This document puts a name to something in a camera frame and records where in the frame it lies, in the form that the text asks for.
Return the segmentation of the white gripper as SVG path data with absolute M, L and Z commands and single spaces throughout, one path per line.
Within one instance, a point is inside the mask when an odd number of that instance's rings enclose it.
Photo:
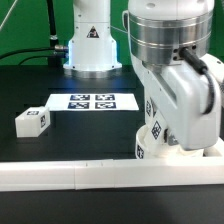
M 171 136 L 185 150 L 203 149 L 214 145 L 219 137 L 221 96 L 214 87 L 214 104 L 206 108 L 211 99 L 207 80 L 185 62 L 176 65 L 154 66 L 132 57 L 132 65 L 167 122 L 166 143 Z

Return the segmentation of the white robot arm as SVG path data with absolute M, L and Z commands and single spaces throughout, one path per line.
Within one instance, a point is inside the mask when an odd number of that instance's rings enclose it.
M 98 77 L 117 69 L 110 34 L 111 0 L 73 0 L 74 35 L 67 73 Z M 133 69 L 144 86 L 144 142 L 149 150 L 174 137 L 186 150 L 219 137 L 221 97 L 206 55 L 214 0 L 128 0 L 123 12 Z

